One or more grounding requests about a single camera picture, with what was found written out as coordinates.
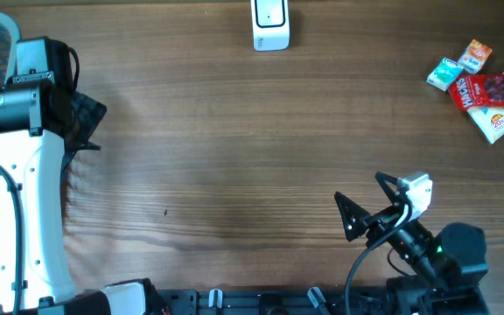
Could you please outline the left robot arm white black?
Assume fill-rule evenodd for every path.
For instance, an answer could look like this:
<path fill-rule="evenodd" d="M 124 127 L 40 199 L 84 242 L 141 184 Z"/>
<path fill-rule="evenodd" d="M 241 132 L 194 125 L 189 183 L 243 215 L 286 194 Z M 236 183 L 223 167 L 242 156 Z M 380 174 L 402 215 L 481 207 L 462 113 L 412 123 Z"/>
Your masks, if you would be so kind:
<path fill-rule="evenodd" d="M 76 51 L 19 40 L 0 86 L 0 314 L 168 314 L 148 278 L 77 294 L 67 263 L 60 184 L 78 116 Z"/>

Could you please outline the orange tissue pack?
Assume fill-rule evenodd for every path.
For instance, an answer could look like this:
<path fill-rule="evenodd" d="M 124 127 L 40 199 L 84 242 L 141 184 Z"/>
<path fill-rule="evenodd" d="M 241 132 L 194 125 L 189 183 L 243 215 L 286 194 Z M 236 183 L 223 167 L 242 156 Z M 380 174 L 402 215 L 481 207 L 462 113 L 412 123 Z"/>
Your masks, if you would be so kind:
<path fill-rule="evenodd" d="M 469 74 L 477 74 L 492 52 L 489 46 L 473 39 L 458 59 L 458 64 Z"/>

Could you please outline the red snack packet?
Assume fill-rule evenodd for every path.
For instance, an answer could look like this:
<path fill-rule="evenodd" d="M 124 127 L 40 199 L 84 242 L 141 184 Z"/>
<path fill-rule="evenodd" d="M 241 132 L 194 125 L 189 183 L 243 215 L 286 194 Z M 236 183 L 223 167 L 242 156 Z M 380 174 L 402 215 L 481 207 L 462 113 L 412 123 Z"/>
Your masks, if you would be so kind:
<path fill-rule="evenodd" d="M 461 110 L 504 109 L 504 73 L 461 75 L 449 86 L 448 92 Z"/>

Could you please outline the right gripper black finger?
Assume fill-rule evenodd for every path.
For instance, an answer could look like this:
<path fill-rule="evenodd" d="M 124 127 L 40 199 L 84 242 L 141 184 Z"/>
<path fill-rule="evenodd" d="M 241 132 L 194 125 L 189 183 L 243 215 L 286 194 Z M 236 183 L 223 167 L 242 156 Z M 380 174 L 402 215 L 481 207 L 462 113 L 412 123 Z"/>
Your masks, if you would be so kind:
<path fill-rule="evenodd" d="M 367 219 L 370 213 L 341 192 L 334 194 L 339 214 L 344 226 L 345 236 L 349 242 L 358 239 L 368 230 Z"/>
<path fill-rule="evenodd" d="M 403 200 L 402 191 L 398 186 L 398 178 L 392 177 L 381 171 L 378 171 L 374 177 L 391 204 L 393 206 L 400 206 Z"/>

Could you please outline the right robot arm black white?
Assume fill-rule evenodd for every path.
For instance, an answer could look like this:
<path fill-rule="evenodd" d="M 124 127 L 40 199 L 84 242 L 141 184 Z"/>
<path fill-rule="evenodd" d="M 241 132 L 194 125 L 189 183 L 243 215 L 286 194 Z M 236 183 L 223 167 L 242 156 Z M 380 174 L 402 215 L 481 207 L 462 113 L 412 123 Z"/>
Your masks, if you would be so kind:
<path fill-rule="evenodd" d="M 487 314 L 489 309 L 480 281 L 489 271 L 484 231 L 463 222 L 446 225 L 438 234 L 419 219 L 431 203 L 433 182 L 429 174 L 415 172 L 393 177 L 374 175 L 390 205 L 371 214 L 341 192 L 334 194 L 346 239 L 364 236 L 365 250 L 356 258 L 344 287 L 346 314 Z M 355 295 L 352 283 L 367 256 L 389 244 L 412 274 L 390 278 L 380 301 Z"/>

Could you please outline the teal tissue pack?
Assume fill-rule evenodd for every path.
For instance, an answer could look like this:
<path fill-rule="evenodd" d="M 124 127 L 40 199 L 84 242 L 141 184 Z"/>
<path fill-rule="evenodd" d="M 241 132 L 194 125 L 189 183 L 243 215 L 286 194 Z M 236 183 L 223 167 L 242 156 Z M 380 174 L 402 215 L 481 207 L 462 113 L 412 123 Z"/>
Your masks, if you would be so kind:
<path fill-rule="evenodd" d="M 445 92 L 463 71 L 458 62 L 443 58 L 427 76 L 426 82 Z"/>

